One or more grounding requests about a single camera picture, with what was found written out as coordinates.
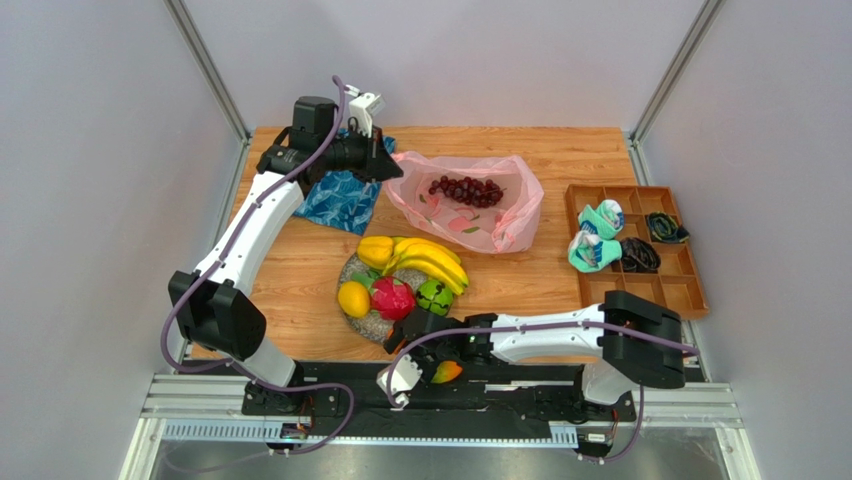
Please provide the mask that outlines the fake mango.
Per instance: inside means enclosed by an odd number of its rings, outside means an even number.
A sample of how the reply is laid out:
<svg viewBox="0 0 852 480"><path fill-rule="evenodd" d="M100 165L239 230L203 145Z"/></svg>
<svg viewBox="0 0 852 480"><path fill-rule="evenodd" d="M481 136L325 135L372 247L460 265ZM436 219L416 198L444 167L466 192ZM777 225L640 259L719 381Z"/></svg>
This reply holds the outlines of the fake mango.
<svg viewBox="0 0 852 480"><path fill-rule="evenodd" d="M457 379L463 372L463 368L455 361L442 361L435 370L430 383L431 384L446 384Z"/></svg>

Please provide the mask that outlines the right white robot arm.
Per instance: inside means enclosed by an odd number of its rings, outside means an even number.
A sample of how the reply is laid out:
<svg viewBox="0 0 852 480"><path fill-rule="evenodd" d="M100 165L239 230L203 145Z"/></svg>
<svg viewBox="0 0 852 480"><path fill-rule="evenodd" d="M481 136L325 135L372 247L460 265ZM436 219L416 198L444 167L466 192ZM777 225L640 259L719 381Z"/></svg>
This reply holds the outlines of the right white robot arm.
<svg viewBox="0 0 852 480"><path fill-rule="evenodd" d="M678 313L624 290L601 303L545 315L471 315L463 320L415 308L384 342L393 354L376 383L395 409L405 408L420 383L443 362L518 365L529 358L590 357L574 384L585 403L611 406L638 387L680 389L685 361L696 347L682 341Z"/></svg>

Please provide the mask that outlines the red fake dragon fruit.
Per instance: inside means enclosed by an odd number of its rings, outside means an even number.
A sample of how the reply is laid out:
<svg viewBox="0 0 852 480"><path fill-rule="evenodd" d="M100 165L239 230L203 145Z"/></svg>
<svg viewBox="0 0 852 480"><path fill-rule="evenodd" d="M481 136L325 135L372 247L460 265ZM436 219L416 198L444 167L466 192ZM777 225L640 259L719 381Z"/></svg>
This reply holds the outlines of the red fake dragon fruit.
<svg viewBox="0 0 852 480"><path fill-rule="evenodd" d="M370 271L355 273L352 279L367 289L369 306L382 319L403 320L416 307L411 286L394 276L381 276Z"/></svg>

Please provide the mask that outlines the yellow fake lemon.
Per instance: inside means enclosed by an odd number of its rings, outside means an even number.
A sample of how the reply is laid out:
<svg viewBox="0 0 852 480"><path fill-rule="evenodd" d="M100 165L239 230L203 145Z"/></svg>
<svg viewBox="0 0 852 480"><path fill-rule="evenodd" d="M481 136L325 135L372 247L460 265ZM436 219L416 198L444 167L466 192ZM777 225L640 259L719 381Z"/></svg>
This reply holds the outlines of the yellow fake lemon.
<svg viewBox="0 0 852 480"><path fill-rule="evenodd" d="M352 318L363 318L371 311L370 293L357 281L344 282L338 290L337 301L343 312Z"/></svg>

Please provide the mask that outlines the dark red fake grapes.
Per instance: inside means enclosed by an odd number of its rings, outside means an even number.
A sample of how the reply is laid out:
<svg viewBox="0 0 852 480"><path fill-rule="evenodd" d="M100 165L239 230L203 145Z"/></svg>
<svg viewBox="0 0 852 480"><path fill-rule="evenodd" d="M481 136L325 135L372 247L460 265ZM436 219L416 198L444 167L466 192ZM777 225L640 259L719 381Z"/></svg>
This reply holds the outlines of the dark red fake grapes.
<svg viewBox="0 0 852 480"><path fill-rule="evenodd" d="M505 189L490 178L481 180L444 175L429 184L427 193L433 197L443 196L464 206L482 209L498 205L505 195Z"/></svg>

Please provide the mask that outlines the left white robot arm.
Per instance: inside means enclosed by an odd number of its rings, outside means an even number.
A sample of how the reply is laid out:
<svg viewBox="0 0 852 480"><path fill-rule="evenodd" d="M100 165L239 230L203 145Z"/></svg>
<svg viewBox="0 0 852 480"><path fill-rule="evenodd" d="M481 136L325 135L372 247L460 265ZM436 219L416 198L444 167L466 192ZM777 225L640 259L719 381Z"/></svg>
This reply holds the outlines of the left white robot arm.
<svg viewBox="0 0 852 480"><path fill-rule="evenodd" d="M261 156L223 236L192 272L177 271L169 281L167 325L266 388L292 389L297 377L296 361L267 337L266 318L250 299L280 230L329 172L348 171L365 184L402 175L374 122L384 99L353 87L345 93L346 107L318 96L296 101L291 124Z"/></svg>

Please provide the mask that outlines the yellow fake bell pepper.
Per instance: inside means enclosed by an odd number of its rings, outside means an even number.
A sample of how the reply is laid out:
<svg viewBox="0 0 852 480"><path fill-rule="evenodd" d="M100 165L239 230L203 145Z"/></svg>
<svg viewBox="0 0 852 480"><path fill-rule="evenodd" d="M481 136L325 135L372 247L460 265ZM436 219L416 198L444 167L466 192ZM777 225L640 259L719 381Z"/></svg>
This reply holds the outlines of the yellow fake bell pepper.
<svg viewBox="0 0 852 480"><path fill-rule="evenodd" d="M394 255L395 242L389 236L363 237L357 248L358 259L374 270L384 270Z"/></svg>

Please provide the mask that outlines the yellow fake banana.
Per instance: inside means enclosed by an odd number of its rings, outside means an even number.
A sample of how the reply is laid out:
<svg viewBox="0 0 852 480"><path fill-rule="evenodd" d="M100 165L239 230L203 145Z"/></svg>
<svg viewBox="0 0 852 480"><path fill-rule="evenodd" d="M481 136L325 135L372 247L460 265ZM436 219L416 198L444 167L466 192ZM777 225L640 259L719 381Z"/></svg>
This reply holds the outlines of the yellow fake banana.
<svg viewBox="0 0 852 480"><path fill-rule="evenodd" d="M399 270L420 271L432 279L444 283L455 295L463 295L469 287L469 277L461 265L443 255L393 255L382 271L384 275L393 275Z"/></svg>
<svg viewBox="0 0 852 480"><path fill-rule="evenodd" d="M461 258L455 252L441 244L425 238L395 236L392 237L392 241L393 252L395 255L443 255L458 265L462 264Z"/></svg>

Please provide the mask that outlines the pink plastic bag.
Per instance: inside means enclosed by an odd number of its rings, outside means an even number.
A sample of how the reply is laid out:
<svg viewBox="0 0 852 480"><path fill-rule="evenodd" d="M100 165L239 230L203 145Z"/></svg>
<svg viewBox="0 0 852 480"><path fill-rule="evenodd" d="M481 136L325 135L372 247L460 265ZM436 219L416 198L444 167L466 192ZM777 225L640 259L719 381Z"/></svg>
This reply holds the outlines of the pink plastic bag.
<svg viewBox="0 0 852 480"><path fill-rule="evenodd" d="M522 157L427 158L406 151L393 159L403 176L385 181L383 191L415 228L483 254L515 253L532 246L544 190ZM430 194L431 182L442 176L491 179L504 196L494 206L476 208Z"/></svg>

